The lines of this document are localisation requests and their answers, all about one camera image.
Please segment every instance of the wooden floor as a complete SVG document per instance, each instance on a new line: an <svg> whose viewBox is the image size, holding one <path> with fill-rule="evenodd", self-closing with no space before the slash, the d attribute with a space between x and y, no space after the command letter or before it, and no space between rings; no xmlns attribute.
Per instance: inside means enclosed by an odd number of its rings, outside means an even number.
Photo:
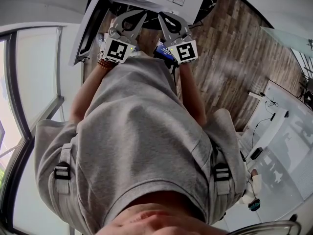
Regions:
<svg viewBox="0 0 313 235"><path fill-rule="evenodd" d="M102 26L109 28L111 15ZM194 78L206 105L206 114L219 108L230 111L235 128L242 131L258 100L248 92L263 92L272 80L294 95L299 95L301 69L291 51L268 36L260 26L267 26L240 0L218 0L213 11L202 21L203 26L192 29L197 42L199 59L192 62ZM152 55L162 32L142 29L138 44ZM99 48L94 47L96 56ZM92 58L86 66L95 65ZM180 82L177 83L180 97Z"/></svg>

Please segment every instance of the black window frame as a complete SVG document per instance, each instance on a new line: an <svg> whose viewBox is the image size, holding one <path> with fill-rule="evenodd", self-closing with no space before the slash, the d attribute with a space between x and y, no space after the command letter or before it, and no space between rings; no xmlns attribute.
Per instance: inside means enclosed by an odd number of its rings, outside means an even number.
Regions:
<svg viewBox="0 0 313 235"><path fill-rule="evenodd" d="M9 103L11 106L12 113L15 117L17 126L20 129L22 135L22 138L18 143L18 145L20 146L13 151L11 159L5 169L5 174L2 180L2 186L0 189L0 222L7 231L18 235L28 235L14 228L13 217L15 200L20 180L24 172L25 166L28 162L29 156L31 155L34 148L36 124L40 120L51 119L64 102L64 97L61 96L60 78L59 78L60 77L60 67L59 67L60 38L59 38L56 57L57 65L55 70L57 93L54 99L47 106L46 110L37 119L36 123L33 126L28 126L25 113L22 107L22 101L17 79L17 65L16 65L17 33L19 30L41 27L58 27L58 25L19 28L0 35L0 42L6 41L4 50L5 52L4 75L6 86L8 89L7 92Z"/></svg>

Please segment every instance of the white appliance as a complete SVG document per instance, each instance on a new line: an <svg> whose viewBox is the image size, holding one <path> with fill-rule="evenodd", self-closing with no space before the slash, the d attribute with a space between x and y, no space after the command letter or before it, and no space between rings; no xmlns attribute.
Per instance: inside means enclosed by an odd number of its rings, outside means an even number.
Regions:
<svg viewBox="0 0 313 235"><path fill-rule="evenodd" d="M171 12L184 18L188 24L193 24L203 0L91 0L80 24L69 65L74 66L89 56L93 40L114 1L157 13Z"/></svg>

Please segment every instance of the black buckle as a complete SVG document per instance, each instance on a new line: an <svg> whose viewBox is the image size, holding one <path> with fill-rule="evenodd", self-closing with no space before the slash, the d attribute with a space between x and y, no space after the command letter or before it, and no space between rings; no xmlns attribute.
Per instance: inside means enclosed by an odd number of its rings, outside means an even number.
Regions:
<svg viewBox="0 0 313 235"><path fill-rule="evenodd" d="M58 163L58 165L54 167L54 178L70 180L69 164L66 162Z"/></svg>
<svg viewBox="0 0 313 235"><path fill-rule="evenodd" d="M213 168L214 181L227 181L230 178L230 170L228 165L218 163Z"/></svg>

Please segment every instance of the appliance door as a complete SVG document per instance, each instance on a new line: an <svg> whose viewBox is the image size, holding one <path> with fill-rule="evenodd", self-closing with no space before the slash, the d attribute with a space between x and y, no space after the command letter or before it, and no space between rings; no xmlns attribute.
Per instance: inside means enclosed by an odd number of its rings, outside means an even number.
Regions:
<svg viewBox="0 0 313 235"><path fill-rule="evenodd" d="M89 56L93 40L110 6L109 0L91 0L76 35L68 63L70 66Z"/></svg>

